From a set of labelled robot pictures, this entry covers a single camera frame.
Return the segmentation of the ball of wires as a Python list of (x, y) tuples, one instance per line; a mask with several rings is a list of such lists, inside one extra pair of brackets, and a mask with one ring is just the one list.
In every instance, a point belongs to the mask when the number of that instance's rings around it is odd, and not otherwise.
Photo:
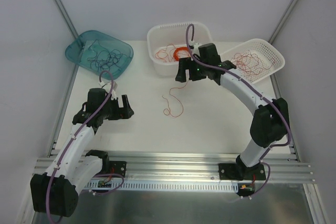
[(181, 86), (171, 87), (166, 95), (162, 95), (162, 99), (166, 102), (166, 107), (163, 109), (165, 116), (176, 119), (184, 113), (184, 105), (178, 94), (181, 90), (186, 88), (187, 85), (188, 81)]

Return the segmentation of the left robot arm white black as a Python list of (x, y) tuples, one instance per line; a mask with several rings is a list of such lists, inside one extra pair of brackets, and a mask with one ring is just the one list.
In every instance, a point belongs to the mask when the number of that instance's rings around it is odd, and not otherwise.
[(72, 119), (60, 152), (42, 174), (34, 174), (30, 180), (33, 209), (47, 216), (70, 217), (79, 195), (92, 178), (123, 179), (123, 175), (114, 172), (106, 151), (84, 150), (105, 120), (126, 120), (133, 115), (126, 94), (117, 98), (104, 88), (90, 89), (86, 102)]

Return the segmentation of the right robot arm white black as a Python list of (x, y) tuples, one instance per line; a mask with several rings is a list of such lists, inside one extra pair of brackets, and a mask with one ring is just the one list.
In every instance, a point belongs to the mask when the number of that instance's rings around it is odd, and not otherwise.
[(222, 61), (213, 43), (186, 44), (189, 56), (178, 62), (175, 80), (186, 82), (209, 78), (230, 91), (253, 116), (249, 141), (234, 163), (224, 170), (224, 176), (232, 180), (248, 179), (261, 168), (262, 159), (269, 150), (278, 146), (284, 136), (290, 136), (288, 103), (283, 98), (272, 99), (241, 76), (229, 60)]

